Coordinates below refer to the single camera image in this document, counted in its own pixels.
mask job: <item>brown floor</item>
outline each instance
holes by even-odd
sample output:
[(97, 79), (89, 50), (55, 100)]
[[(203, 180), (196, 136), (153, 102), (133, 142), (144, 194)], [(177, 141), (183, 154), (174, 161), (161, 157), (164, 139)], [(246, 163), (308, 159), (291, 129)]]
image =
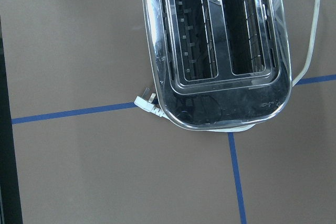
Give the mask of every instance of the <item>brown floor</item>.
[[(313, 0), (283, 0), (294, 73)], [(336, 74), (322, 0), (307, 77)], [(12, 117), (132, 102), (152, 83), (142, 0), (0, 0)], [(336, 223), (336, 82), (235, 134), (248, 223)], [(137, 108), (13, 125), (25, 224), (240, 223), (226, 134)]]

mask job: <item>toaster slot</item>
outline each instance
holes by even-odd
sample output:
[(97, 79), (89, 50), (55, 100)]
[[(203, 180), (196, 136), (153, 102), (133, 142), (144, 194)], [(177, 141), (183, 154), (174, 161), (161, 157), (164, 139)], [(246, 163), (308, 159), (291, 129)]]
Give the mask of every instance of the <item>toaster slot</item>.
[(255, 0), (222, 0), (234, 74), (262, 72), (262, 53)]
[(175, 0), (184, 78), (187, 81), (217, 76), (208, 0)]

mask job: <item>white plug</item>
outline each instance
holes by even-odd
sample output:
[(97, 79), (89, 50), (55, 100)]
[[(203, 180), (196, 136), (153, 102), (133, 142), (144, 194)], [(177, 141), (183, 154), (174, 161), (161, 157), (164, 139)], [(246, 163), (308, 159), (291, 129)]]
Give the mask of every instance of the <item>white plug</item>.
[(138, 106), (139, 108), (143, 109), (144, 111), (147, 111), (159, 117), (164, 117), (168, 119), (167, 115), (163, 112), (163, 110), (156, 107), (155, 104), (152, 103), (156, 97), (156, 94), (153, 93), (148, 101), (145, 98), (143, 98), (148, 93), (148, 91), (149, 89), (146, 89), (142, 97), (136, 97), (134, 104)]

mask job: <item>reflective metal surface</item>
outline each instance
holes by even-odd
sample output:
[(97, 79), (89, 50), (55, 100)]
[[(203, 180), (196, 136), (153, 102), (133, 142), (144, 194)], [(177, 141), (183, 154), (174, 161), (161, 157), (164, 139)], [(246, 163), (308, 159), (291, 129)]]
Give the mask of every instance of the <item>reflective metal surface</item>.
[(160, 106), (180, 127), (265, 121), (291, 92), (282, 0), (143, 0)]

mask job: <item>blue tape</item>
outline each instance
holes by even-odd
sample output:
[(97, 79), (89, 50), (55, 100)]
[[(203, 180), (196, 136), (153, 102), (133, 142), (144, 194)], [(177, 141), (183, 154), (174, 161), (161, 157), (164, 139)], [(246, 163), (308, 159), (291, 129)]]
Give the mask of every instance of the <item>blue tape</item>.
[(133, 102), (128, 102), (128, 103), (113, 104), (113, 105), (100, 106), (100, 107), (87, 108), (87, 109), (69, 110), (69, 111), (42, 114), (42, 115), (32, 115), (32, 116), (25, 116), (23, 118), (14, 118), (12, 119), (12, 124), (28, 123), (28, 122), (49, 120), (49, 119), (55, 119), (55, 118), (66, 118), (68, 116), (93, 114), (93, 113), (106, 112), (106, 111), (112, 111), (112, 110), (123, 110), (123, 109), (135, 108), (135, 107), (137, 106)]
[(311, 83), (318, 83), (318, 82), (325, 82), (325, 81), (335, 81), (335, 80), (336, 80), (336, 74), (332, 74), (330, 76), (320, 76), (320, 77), (301, 79), (297, 83), (297, 85), (304, 85), (304, 84), (311, 84)]
[(236, 153), (235, 137), (234, 137), (233, 133), (227, 133), (227, 134), (228, 134), (228, 137), (229, 137), (229, 145), (230, 145), (233, 175), (235, 177), (235, 185), (236, 185), (236, 193), (237, 193), (240, 221), (241, 221), (241, 224), (247, 224), (246, 214), (245, 214), (245, 206), (244, 206), (244, 198), (243, 198), (243, 190), (241, 189), (242, 185), (241, 185), (241, 182), (240, 182), (240, 175), (239, 175), (239, 167), (238, 167), (238, 159), (237, 159), (237, 153)]
[[(325, 82), (325, 81), (334, 81), (334, 80), (336, 80), (336, 74), (333, 74), (330, 76), (321, 76), (321, 77), (302, 79), (298, 82), (297, 85), (311, 84), (311, 83)], [(55, 118), (66, 118), (68, 116), (92, 114), (92, 113), (106, 112), (106, 111), (112, 111), (112, 110), (123, 110), (123, 109), (135, 108), (135, 107), (136, 105), (133, 102), (128, 102), (128, 103), (113, 104), (113, 105), (100, 106), (100, 107), (87, 108), (87, 109), (69, 110), (69, 111), (55, 112), (55, 113), (42, 114), (42, 115), (32, 115), (32, 116), (25, 116), (23, 118), (14, 118), (12, 119), (12, 124), (28, 123), (28, 122), (49, 120), (49, 119), (55, 119)]]

